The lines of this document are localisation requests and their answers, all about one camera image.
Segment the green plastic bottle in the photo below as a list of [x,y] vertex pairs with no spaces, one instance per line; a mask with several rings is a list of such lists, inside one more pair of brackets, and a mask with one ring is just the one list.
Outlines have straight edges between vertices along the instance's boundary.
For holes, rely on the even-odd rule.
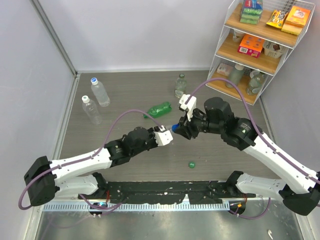
[[144,119],[152,117],[154,119],[162,117],[172,111],[171,104],[166,101],[158,105],[152,106],[146,113],[143,115]]

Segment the clear plastic bottle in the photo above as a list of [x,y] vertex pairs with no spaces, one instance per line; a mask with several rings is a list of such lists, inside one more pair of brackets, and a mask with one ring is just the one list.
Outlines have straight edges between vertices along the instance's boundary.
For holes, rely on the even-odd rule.
[[100,125],[102,123],[102,116],[99,113],[96,103],[92,99],[90,99],[88,103],[82,103],[82,108],[92,124]]

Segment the white bottle cap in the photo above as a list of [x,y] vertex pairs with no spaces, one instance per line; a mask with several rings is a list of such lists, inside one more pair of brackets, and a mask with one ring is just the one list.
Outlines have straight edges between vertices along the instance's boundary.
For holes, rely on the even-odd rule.
[[87,95],[82,96],[81,100],[85,104],[90,102],[90,98]]

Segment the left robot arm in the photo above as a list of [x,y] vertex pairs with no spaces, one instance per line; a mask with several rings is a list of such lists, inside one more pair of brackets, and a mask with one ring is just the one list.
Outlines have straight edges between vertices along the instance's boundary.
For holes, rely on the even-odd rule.
[[165,128],[136,127],[122,138],[112,140],[102,148],[75,157],[48,160],[37,158],[24,175],[30,205],[41,206],[62,191],[62,183],[79,175],[126,164],[136,155],[158,147],[156,133]]

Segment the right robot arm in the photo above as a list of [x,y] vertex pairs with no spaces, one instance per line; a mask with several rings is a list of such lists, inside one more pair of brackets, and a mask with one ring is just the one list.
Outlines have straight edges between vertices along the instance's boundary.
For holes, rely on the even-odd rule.
[[191,140],[199,133],[218,134],[229,146],[259,160],[278,175],[278,179],[252,176],[234,171],[226,181],[226,193],[233,198],[255,194],[276,199],[292,212],[307,216],[320,202],[320,174],[298,163],[283,152],[261,128],[247,118],[234,116],[230,104],[220,97],[204,102],[204,111],[196,108],[196,97],[184,94],[179,109],[185,112],[174,133]]

